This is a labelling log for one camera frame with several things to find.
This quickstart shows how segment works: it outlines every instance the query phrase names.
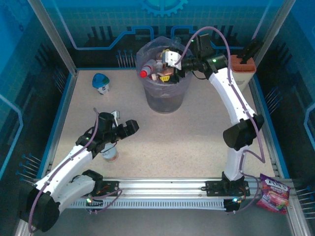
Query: glass panel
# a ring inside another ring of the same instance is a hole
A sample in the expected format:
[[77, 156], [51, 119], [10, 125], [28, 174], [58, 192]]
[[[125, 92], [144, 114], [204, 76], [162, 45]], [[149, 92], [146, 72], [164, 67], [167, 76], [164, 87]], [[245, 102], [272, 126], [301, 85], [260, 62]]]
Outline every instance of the glass panel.
[[[151, 39], [175, 35], [186, 44], [204, 26], [218, 28], [231, 47], [245, 46], [253, 35], [263, 39], [282, 2], [43, 0], [77, 67], [134, 67], [136, 52]], [[219, 36], [210, 35], [220, 49]]]
[[[313, 1], [296, 1], [257, 70], [289, 175], [296, 187], [309, 185], [311, 192], [315, 191], [314, 11]], [[311, 208], [308, 213], [314, 211], [314, 204], [306, 206]], [[315, 229], [314, 220], [309, 220]]]
[[27, 0], [1, 1], [0, 32], [0, 229], [12, 235], [19, 185], [36, 176], [69, 73]]

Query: snack bag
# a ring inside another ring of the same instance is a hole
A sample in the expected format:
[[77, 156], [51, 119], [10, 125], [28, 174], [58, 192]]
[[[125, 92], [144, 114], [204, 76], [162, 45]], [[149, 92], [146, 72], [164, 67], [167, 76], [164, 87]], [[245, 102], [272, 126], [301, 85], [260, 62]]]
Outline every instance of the snack bag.
[[273, 178], [260, 174], [262, 198], [257, 206], [272, 212], [286, 214], [289, 205], [290, 187]]

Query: blue cap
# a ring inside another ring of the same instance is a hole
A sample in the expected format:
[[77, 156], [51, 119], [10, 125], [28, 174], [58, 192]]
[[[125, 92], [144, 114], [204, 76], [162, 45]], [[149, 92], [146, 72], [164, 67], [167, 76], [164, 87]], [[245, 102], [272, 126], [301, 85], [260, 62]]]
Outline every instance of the blue cap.
[[106, 75], [97, 73], [93, 77], [92, 81], [92, 86], [94, 88], [101, 88], [104, 87], [105, 85], [109, 84], [109, 79], [107, 78]]

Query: speckled tabletop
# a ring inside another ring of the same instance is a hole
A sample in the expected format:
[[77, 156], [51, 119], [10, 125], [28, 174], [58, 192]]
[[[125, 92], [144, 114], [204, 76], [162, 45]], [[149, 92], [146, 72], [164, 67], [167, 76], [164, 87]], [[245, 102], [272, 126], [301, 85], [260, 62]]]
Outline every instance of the speckled tabletop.
[[[100, 95], [92, 87], [95, 73], [110, 79], [108, 94]], [[254, 109], [249, 87], [244, 97]], [[119, 158], [115, 162], [108, 163], [99, 154], [85, 170], [105, 177], [221, 177], [227, 160], [222, 133], [231, 124], [219, 94], [208, 81], [194, 78], [181, 107], [170, 114], [159, 114], [150, 109], [136, 71], [80, 71], [53, 167], [69, 154], [78, 137], [93, 126], [93, 107], [99, 112], [118, 110], [119, 123], [134, 119], [140, 129], [118, 142]], [[248, 155], [245, 173], [274, 176], [264, 139], [263, 146], [266, 163]], [[257, 140], [251, 150], [259, 154]]]

